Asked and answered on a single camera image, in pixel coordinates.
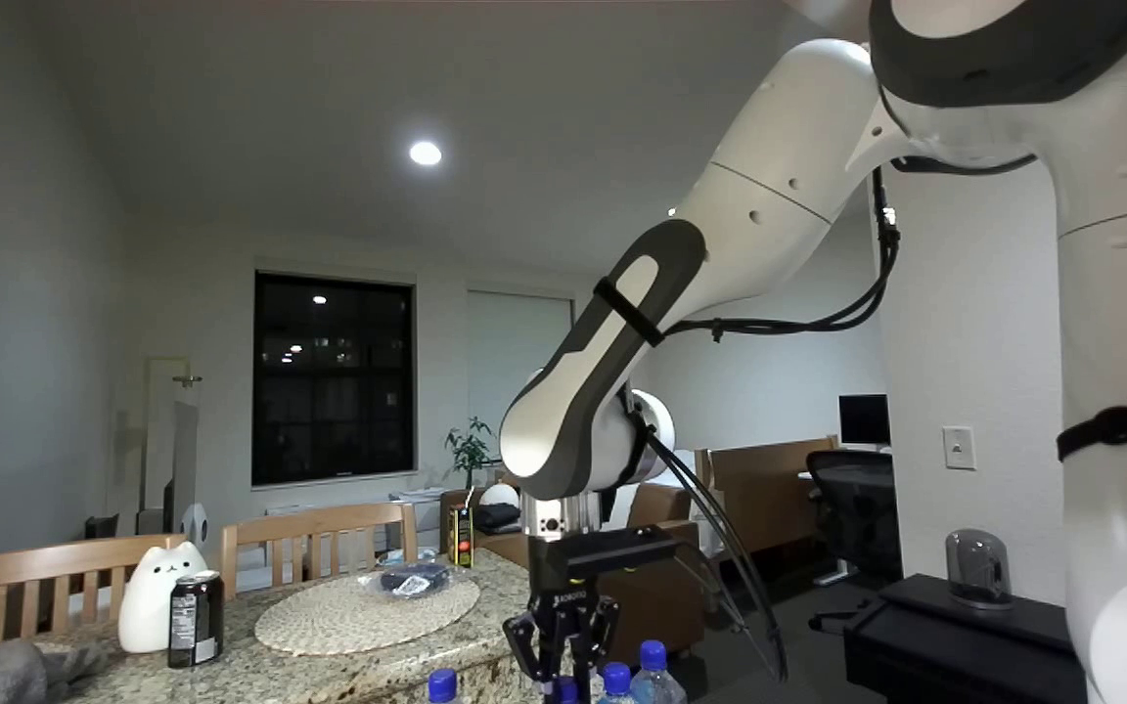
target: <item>window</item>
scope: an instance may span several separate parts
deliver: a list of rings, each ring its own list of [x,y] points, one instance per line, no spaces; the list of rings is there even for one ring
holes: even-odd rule
[[[410,284],[252,275],[252,485],[414,465]]]

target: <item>bottle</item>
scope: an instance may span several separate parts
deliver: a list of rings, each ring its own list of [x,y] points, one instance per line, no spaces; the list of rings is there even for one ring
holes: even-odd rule
[[[556,704],[580,704],[580,690],[576,690],[572,678],[560,678],[560,681],[556,681]]]
[[[213,660],[221,648],[221,584],[213,571],[181,575],[169,595],[169,669]]]
[[[474,507],[448,514],[448,562],[474,567]]]
[[[623,666],[623,660],[603,666],[603,700],[597,704],[632,704],[628,666]]]
[[[642,640],[639,657],[642,657],[642,669],[628,683],[639,704],[684,704],[687,700],[680,681],[670,673],[665,640]]]
[[[456,704],[456,678],[452,669],[428,673],[428,704]]]

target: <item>round placemat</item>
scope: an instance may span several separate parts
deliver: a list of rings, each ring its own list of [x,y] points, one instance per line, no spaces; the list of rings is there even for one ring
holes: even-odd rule
[[[260,609],[252,638],[290,655],[382,648],[456,621],[477,598],[477,584],[448,584],[423,598],[391,598],[375,585],[375,575],[342,575]]]

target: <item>wooden desk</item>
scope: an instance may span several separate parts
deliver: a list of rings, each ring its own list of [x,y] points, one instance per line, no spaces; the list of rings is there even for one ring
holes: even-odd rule
[[[699,479],[721,488],[726,528],[744,552],[804,542],[816,531],[809,485],[796,481],[804,452],[832,437],[726,447],[699,452]]]
[[[285,592],[248,592],[228,604],[221,609],[221,657],[198,669],[169,669],[164,655],[125,657],[91,678],[87,690],[68,694],[68,700],[160,700],[160,704],[293,704],[293,700],[375,700],[401,704],[426,700],[426,678],[435,669],[456,669],[456,690],[465,700],[535,700],[529,678],[519,678],[502,621],[519,613],[529,604],[529,579],[515,562],[477,552],[474,567],[456,579],[474,579],[482,585],[477,608],[452,625],[342,657],[293,657],[281,648],[264,648],[252,640],[252,619],[281,604]]]

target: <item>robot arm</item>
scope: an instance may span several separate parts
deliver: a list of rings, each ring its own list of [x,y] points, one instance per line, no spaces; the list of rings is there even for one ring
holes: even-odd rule
[[[675,219],[597,282],[515,395],[502,458],[529,497],[639,465],[623,382],[697,309],[791,276],[847,193],[894,158],[1057,180],[1064,301],[1069,631],[1092,700],[1127,704],[1127,0],[871,0],[868,51],[804,43],[744,106]],[[542,538],[576,531],[535,516]]]
[[[538,499],[609,488],[639,452],[616,386],[680,318],[791,276],[871,166],[910,143],[868,55],[820,40],[752,93],[675,219],[645,231],[502,421],[502,458]]]

